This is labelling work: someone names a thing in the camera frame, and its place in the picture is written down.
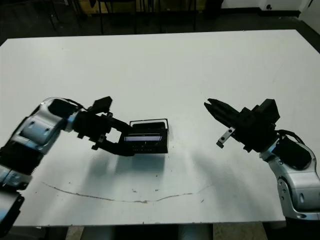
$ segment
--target small display screen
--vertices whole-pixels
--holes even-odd
[[[160,141],[162,136],[125,136],[125,142]]]

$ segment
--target black cable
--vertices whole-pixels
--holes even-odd
[[[305,145],[304,141],[302,141],[302,139],[297,135],[295,134],[293,131],[288,131],[288,130],[277,130],[276,131],[280,136],[284,136],[284,135],[288,135],[288,136],[291,136],[293,137],[298,143],[300,144],[303,144]]]
[[[78,102],[76,102],[76,101],[74,101],[74,100],[72,100],[72,99],[69,99],[69,98],[64,98],[65,100],[67,100],[68,102],[70,102],[70,103],[73,103],[73,104],[75,104],[75,105],[77,105],[80,109],[84,109],[84,110],[86,110],[86,111],[88,111],[88,109],[86,109],[83,105],[81,105],[80,103],[78,103]]]

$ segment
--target white wall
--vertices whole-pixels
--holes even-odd
[[[302,12],[300,19],[320,34],[320,1],[313,0],[311,6]]]
[[[268,4],[275,11],[302,10],[309,4],[310,0],[224,0],[222,8],[261,8],[266,10]]]
[[[224,0],[222,3],[223,9],[235,8],[257,8],[260,0]]]

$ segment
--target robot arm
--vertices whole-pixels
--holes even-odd
[[[236,111],[228,104],[208,99],[205,107],[229,129],[219,138],[221,148],[229,137],[244,144],[244,149],[260,153],[277,180],[283,215],[287,220],[320,220],[320,179],[316,157],[293,132],[275,130],[280,118],[275,100],[266,99],[252,110]]]
[[[116,155],[134,155],[123,144],[106,138],[112,128],[122,133],[131,129],[125,122],[113,118],[109,112],[111,103],[108,96],[96,100],[86,109],[73,100],[51,97],[19,124],[0,149],[0,237],[8,233],[20,213],[24,197],[18,191],[27,188],[32,172],[53,146],[61,130],[73,130],[78,133],[78,138],[89,137],[94,142],[94,150],[101,148]]]

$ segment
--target black box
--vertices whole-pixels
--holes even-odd
[[[167,154],[169,124],[166,118],[130,121],[132,129],[121,134],[119,143],[135,154]]]

